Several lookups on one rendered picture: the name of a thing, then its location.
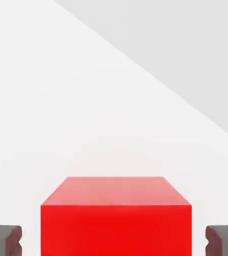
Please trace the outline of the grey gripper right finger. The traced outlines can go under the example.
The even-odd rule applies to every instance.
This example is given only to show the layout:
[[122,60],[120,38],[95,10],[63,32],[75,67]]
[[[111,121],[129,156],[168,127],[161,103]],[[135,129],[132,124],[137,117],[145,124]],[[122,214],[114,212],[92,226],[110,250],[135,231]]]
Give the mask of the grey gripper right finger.
[[208,225],[205,237],[205,256],[228,256],[228,225]]

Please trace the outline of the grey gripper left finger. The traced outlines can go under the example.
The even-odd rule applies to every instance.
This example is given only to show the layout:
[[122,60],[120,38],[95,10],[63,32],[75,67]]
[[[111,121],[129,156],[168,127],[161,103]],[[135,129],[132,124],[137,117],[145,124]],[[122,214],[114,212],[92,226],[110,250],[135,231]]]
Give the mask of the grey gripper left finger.
[[0,256],[22,256],[22,227],[0,225]]

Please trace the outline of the small red cube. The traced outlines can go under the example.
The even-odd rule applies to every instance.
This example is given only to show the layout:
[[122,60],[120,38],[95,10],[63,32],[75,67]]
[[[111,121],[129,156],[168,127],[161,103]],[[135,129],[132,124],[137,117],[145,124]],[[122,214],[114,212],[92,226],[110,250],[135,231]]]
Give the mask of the small red cube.
[[41,205],[41,256],[192,256],[192,206],[163,177],[68,177]]

